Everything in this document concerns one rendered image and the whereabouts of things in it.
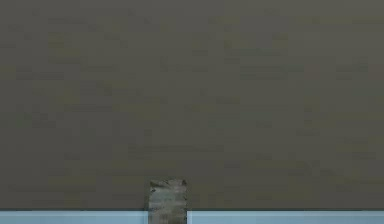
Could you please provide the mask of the pale blue table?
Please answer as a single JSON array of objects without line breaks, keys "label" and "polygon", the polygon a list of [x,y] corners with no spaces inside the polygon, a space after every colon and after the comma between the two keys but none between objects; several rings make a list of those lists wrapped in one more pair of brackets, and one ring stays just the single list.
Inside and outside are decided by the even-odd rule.
[{"label": "pale blue table", "polygon": [[[160,224],[145,211],[0,211],[0,224]],[[189,211],[186,224],[384,224],[384,211]]]}]

